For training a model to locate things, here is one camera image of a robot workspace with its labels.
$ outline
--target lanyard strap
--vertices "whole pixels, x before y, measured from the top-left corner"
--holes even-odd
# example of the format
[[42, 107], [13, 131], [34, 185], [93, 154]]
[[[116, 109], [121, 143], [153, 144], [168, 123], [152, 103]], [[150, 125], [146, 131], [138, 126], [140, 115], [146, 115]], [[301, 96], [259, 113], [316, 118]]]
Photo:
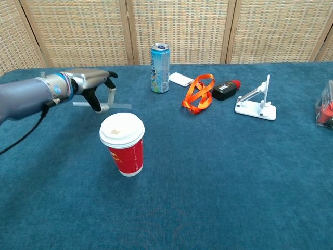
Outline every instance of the lanyard strap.
[[[211, 83], [208, 86], [205, 86], [200, 80], [212, 79]], [[188, 108], [192, 111], [192, 113], [196, 114], [201, 112], [202, 110], [208, 108], [208, 106], [212, 103], [213, 97], [210, 90], [214, 87], [215, 78], [212, 74], [201, 74], [195, 78], [189, 90], [187, 91], [186, 97], [182, 102], [182, 106]], [[194, 88], [197, 88], [199, 91], [192, 95]], [[196, 99], [201, 97], [201, 100], [198, 104], [198, 107], [191, 105]]]

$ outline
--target can label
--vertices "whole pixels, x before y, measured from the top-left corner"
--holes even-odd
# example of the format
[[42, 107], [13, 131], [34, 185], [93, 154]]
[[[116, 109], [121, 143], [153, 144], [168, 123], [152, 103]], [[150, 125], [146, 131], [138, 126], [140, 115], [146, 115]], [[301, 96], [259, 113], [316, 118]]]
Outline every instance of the can label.
[[151, 89], [156, 93], [169, 90], [170, 50], [160, 45], [159, 49], [151, 49]]

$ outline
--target can lid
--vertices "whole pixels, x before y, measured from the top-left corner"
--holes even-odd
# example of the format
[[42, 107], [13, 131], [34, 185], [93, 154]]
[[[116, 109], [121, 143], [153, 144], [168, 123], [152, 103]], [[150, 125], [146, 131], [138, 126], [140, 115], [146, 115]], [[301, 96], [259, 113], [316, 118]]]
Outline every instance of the can lid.
[[167, 43], [154, 43], [151, 48], [155, 51], [166, 51], [169, 49], [169, 45]]
[[144, 135], [145, 126], [132, 113], [120, 112], [106, 118], [99, 129], [100, 140], [112, 148], [127, 148], [135, 145]]

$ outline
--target drink can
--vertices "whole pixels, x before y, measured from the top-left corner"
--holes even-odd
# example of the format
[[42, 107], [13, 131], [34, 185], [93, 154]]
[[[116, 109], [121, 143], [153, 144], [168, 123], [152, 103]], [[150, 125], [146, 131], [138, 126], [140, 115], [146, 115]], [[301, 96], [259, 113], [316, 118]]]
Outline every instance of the drink can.
[[151, 89], [156, 93], [169, 90], [170, 48], [167, 43], [155, 43], [151, 49]]

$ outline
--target robotic arm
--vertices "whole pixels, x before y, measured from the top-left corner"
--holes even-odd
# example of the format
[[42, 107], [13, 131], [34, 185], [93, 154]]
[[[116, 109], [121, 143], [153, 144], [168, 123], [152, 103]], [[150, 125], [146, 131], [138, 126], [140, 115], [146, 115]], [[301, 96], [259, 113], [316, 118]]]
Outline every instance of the robotic arm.
[[92, 109], [104, 111], [95, 91], [105, 84], [109, 89], [116, 86], [111, 77], [118, 75], [112, 71], [93, 68], [76, 68], [48, 76], [0, 85], [0, 125], [6, 120], [19, 120], [49, 107], [69, 101], [74, 95], [82, 95]]

